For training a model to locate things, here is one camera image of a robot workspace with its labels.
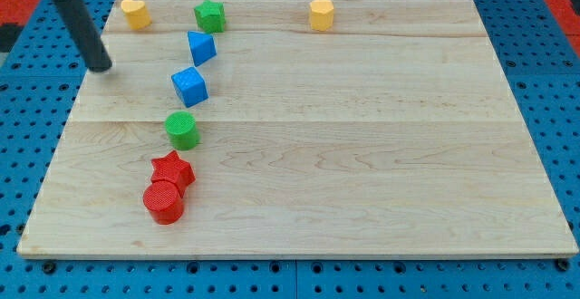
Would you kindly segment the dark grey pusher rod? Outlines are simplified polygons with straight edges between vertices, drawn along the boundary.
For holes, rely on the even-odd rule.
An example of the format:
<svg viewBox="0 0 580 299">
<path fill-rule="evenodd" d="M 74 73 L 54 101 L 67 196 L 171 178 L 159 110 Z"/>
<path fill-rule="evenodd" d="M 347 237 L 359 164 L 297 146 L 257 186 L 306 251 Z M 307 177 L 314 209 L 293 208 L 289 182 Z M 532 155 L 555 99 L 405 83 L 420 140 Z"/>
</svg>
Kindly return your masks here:
<svg viewBox="0 0 580 299">
<path fill-rule="evenodd" d="M 57 12 L 91 72 L 107 72 L 111 57 L 83 0 L 53 0 Z"/>
</svg>

